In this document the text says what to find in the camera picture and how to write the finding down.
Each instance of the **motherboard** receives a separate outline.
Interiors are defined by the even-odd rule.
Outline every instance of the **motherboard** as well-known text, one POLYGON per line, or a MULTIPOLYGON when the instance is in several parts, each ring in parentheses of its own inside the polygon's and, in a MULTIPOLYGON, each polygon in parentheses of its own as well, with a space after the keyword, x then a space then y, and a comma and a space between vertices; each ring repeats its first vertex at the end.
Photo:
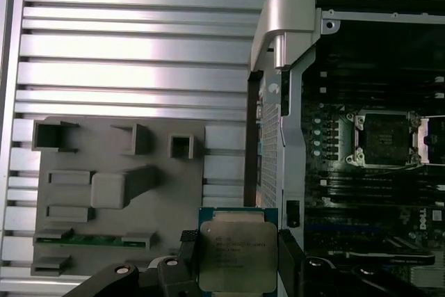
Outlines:
POLYGON ((445 296, 443 75, 323 64, 303 88, 306 252, 445 296))

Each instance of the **gray plastic shroud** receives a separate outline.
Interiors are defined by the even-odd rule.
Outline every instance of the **gray plastic shroud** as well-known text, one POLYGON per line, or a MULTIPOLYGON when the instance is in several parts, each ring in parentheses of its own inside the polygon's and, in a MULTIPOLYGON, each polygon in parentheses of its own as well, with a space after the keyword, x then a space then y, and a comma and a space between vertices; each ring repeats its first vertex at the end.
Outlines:
POLYGON ((202 202, 203 121, 50 117, 41 151, 33 275, 92 275, 179 249, 202 202))

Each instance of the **cpu socket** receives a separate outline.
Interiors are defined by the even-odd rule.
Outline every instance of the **cpu socket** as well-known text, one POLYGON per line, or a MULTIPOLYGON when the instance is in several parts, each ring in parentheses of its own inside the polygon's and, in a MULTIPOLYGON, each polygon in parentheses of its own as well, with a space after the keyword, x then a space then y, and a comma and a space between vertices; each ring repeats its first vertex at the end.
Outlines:
POLYGON ((400 168, 420 163, 414 146, 419 118, 403 111, 349 113, 353 125, 353 153, 346 162, 363 168, 400 168))

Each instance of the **screw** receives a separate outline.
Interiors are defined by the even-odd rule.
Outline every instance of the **screw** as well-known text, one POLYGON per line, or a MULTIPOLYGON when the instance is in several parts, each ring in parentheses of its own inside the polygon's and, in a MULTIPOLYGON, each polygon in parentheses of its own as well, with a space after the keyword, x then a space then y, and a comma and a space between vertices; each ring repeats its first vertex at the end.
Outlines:
POLYGON ((411 162, 412 163, 420 162, 420 156, 418 154, 413 154, 412 157, 411 157, 411 162))
POLYGON ((314 267, 319 267, 323 264, 323 261, 320 259, 310 259, 309 264, 314 267))
POLYGON ((365 269, 362 268, 360 269, 360 271, 364 274, 364 275, 374 275, 374 272, 371 269, 365 269))
POLYGON ((116 268, 116 273, 118 274, 126 274, 130 271, 130 268, 128 267, 117 267, 116 268))

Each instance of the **ventilation grille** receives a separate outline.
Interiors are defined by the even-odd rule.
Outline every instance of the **ventilation grille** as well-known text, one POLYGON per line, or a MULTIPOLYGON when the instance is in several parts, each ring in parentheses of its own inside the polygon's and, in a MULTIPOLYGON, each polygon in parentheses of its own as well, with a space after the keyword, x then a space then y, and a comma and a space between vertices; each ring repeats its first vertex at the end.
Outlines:
POLYGON ((276 207, 277 200, 277 141, 280 110, 275 104, 263 106, 261 192, 263 207, 276 207))

